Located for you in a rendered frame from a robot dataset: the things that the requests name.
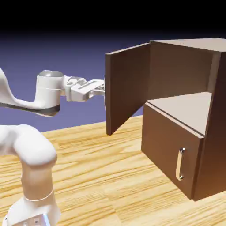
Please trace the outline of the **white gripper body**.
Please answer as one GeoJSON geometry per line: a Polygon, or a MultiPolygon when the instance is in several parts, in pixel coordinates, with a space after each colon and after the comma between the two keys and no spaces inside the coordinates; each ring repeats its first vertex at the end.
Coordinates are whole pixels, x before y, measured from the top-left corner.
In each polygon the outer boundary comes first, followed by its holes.
{"type": "Polygon", "coordinates": [[[71,87],[71,101],[74,102],[85,102],[92,97],[92,90],[96,88],[103,88],[104,80],[93,79],[86,82],[83,85],[74,85],[71,87]]]}

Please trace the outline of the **brown cabinet door with hidden handle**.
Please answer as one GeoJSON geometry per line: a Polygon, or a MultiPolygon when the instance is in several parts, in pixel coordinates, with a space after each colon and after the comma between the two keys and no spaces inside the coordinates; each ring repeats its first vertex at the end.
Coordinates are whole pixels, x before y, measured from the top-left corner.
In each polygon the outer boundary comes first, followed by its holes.
{"type": "Polygon", "coordinates": [[[105,55],[107,135],[112,135],[146,102],[149,76],[149,43],[105,55]]]}

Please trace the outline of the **brown wooden cabinet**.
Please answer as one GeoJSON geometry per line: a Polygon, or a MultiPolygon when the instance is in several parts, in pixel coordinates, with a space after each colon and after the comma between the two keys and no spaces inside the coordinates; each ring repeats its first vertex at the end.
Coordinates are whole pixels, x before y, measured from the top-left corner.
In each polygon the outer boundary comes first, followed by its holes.
{"type": "Polygon", "coordinates": [[[150,103],[204,137],[194,201],[226,191],[226,38],[155,40],[150,103]]]}

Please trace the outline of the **thin silver door handle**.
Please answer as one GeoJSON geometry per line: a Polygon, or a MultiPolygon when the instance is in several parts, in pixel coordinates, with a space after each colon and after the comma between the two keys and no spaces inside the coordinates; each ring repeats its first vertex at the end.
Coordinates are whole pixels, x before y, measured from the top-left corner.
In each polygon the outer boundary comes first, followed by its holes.
{"type": "Polygon", "coordinates": [[[104,88],[104,106],[105,106],[105,110],[106,110],[106,103],[105,103],[105,75],[104,75],[104,84],[103,84],[103,88],[104,88]]]}

